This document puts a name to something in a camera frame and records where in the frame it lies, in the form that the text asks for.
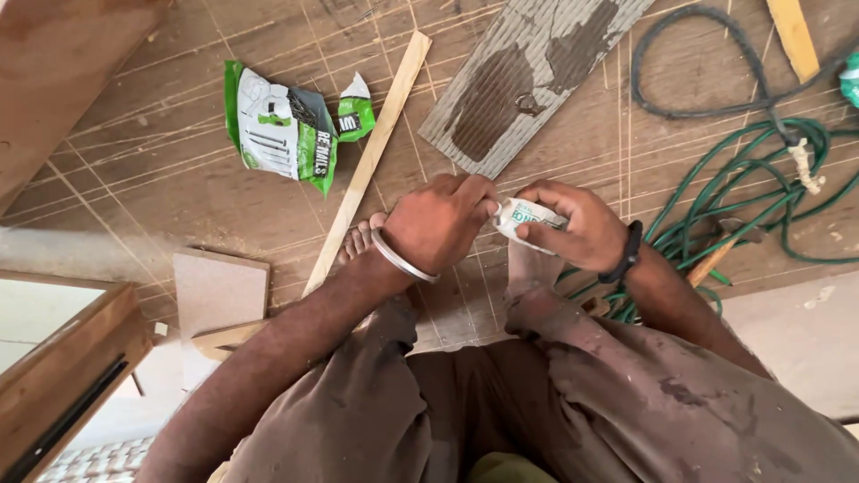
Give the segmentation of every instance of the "person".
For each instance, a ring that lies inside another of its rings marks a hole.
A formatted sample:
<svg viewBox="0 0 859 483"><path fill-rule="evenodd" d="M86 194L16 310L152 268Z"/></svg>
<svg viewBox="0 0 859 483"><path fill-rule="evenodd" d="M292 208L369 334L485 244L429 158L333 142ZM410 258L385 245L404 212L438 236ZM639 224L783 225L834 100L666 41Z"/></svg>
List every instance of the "person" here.
<svg viewBox="0 0 859 483"><path fill-rule="evenodd" d="M227 483L856 481L859 443L773 381L647 244L623 278L640 326L553 290L565 260L622 262L631 232L599 197L548 180L516 196L570 219L516 231L558 257L509 244L505 329L518 339L406 356L415 278L372 230L435 275L497 209L488 179L438 176L357 225L347 263L200 385L137 481L206 481L231 456Z"/></svg>

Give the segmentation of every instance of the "brown pants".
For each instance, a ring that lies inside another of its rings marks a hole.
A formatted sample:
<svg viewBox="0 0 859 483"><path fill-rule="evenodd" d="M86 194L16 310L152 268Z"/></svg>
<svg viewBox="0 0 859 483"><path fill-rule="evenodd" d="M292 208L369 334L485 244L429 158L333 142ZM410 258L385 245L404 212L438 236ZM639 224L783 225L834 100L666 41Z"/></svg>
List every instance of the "brown pants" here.
<svg viewBox="0 0 859 483"><path fill-rule="evenodd" d="M671 335L514 300L521 339L405 357L385 304L271 404L226 483L452 482L491 451L562 482L859 481L859 443L778 383Z"/></svg>

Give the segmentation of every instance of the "glue tube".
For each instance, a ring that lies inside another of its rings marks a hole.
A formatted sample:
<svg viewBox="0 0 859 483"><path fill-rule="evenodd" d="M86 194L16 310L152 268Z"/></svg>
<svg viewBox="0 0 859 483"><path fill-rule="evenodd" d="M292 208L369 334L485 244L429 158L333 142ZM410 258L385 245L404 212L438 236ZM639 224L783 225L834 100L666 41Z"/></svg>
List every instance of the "glue tube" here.
<svg viewBox="0 0 859 483"><path fill-rule="evenodd" d="M525 199L505 198L498 201L498 211L495 212L495 216L492 218L492 226L495 229L510 240L515 240L544 254L554 255L553 252L534 246L516 236L516 227L527 222L538 222L552 229L564 231L567 229L567 223L570 220L544 206L537 205Z"/></svg>

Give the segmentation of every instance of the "green hose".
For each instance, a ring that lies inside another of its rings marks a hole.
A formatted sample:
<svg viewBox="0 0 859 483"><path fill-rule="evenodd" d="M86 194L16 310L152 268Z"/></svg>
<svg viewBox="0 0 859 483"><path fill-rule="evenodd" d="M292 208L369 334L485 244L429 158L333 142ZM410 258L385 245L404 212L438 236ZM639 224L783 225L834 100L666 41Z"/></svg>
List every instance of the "green hose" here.
<svg viewBox="0 0 859 483"><path fill-rule="evenodd" d="M807 149L813 150L813 163L810 167L810 174L814 177L823 167L826 158L829 155L829 150L832 145L832 138L839 137L857 137L859 138L859 130L850 131L829 131L820 122L815 119L804 118L786 118L782 119L785 126L791 128L793 132L801 138L806 138L808 141ZM665 221L668 213L678 203L686 188L692 184L702 169L716 156L728 146L733 146L740 137L747 134L755 133L757 137L749 143L745 148L740 150L725 166L719 169L716 176L710 180L701 193L695 198L691 208L677 223L668 226L661 230L661 225ZM781 227L781 245L784 252L794 260L805 261L814 264L826 265L841 265L845 263L859 262L859 257L845 257L836 259L822 259L816 257L808 257L798 254L790 247L789 231L790 225L793 222L803 220L814 216L823 210L835 205L841 198L852 190L859 183L859 172L857 172L844 186L841 187L835 194L822 203L808 210L799 212L799 206L805 199L807 190L799 180L790 181L785 178L784 174L779 172L772 166L772 162L780 156L789 156L787 147L780 150L772 151L770 154L754 159L749 157L752 151L766 141L768 138L776 136L781 140L779 130L770 120L758 122L738 131L735 131L730 136L724 138L717 144L709 153L701 158L700 161L689 171L682 182L680 182L677 191L668 200L668 203L656 217L653 224L644 233L644 240L661 253L669 262L674 264L677 269L686 274L688 270L695 264L696 261L702 259L707 254L715 251L720 246L730 240L742 237L749 229L756 226L771 232L776 228ZM763 169L768 172L773 179L778 181L780 185L777 189L768 193L761 194L754 198L746 199L731 205L720 205L722 199L731 191L732 188L739 185L745 178L752 173ZM693 237L691 235L692 228L696 223L703 221L705 218L723 213L725 211L736 211L756 203L769 202L769 205L764 208L753 220L746 223L742 228L735 231L730 237L727 237L719 242L707 247L704 250L693 253L692 250L701 242L719 236L718 232L711 232L706 235ZM771 220L776 214L780 214L775 221ZM738 241L734 246L741 247L747 241ZM558 281L578 272L579 269L574 268L561 274ZM569 296L570 300L582 296L588 290L593 289L599 282L594 282L587 287L577 291ZM705 294L707 297L716 302L716 308L719 314L722 313L722 302L719 296L712 290L704 287L698 287L698 291ZM637 318L635 304L627 297L623 286L619 286L613 293L604 297L611 305L612 310L608 317L625 323L632 323Z"/></svg>

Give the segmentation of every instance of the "scratched wooden floor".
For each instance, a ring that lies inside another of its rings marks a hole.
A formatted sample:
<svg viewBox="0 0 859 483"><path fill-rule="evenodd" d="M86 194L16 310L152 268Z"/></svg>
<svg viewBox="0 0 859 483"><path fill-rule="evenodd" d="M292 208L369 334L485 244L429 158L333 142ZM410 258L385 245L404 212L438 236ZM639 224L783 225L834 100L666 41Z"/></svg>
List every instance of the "scratched wooden floor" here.
<svg viewBox="0 0 859 483"><path fill-rule="evenodd" d="M774 89L796 83L764 2L706 3L730 9L747 29L765 55ZM632 47L649 25L681 4L656 0L498 176L503 193L552 178L593 189L625 220L649 222L709 147L762 118L750 113L668 121L631 103ZM361 146L341 144L328 200L310 186L244 169L223 127L222 62L237 58L273 82L318 89L329 101L337 99L358 70L378 107L411 31L419 28L432 37L426 65L358 216L390 210L412 188L457 169L417 136L417 128L503 2L381 0L374 5L375 12L359 21L370 1L177 0L159 30L114 76L0 220L0 267L134 281L147 317L176 326L172 253L184 246L205 247L271 263L271 307L295 300ZM821 56L859 31L859 3L804 1L803 8ZM669 28L647 59L645 91L670 106L735 103L755 90L738 49L723 29L706 21ZM780 112L852 127L859 113L848 107L834 81L784 102ZM787 162L778 166L792 171ZM829 179L825 193L858 169L859 144L838 140L823 171ZM712 172L708 168L705 177ZM694 185L684 199L702 185ZM737 196L771 188L758 178L737 188ZM794 246L820 256L859 252L857 206L859 192L798 223ZM505 247L505 239L485 229L472 253L444 273L441 283L420 287L418 349L449 349L499 337ZM738 249L723 268L735 287L720 292L730 297L859 266L789 260L771 236L763 245Z"/></svg>

